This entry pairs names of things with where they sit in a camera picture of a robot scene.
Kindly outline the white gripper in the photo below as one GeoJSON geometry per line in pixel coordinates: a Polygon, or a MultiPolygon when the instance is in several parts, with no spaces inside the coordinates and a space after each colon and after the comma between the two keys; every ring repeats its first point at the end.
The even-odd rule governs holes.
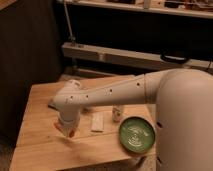
{"type": "Polygon", "coordinates": [[[79,114],[69,114],[69,115],[58,115],[58,123],[62,125],[62,127],[69,131],[76,132],[80,121],[79,114]]]}

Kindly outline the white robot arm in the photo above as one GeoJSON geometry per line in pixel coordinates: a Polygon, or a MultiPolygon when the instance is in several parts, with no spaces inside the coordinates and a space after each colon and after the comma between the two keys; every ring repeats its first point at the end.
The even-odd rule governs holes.
{"type": "Polygon", "coordinates": [[[213,75],[207,72],[164,70],[91,89],[71,81],[53,103],[56,128],[67,137],[85,107],[154,103],[157,171],[213,171],[213,75]]]}

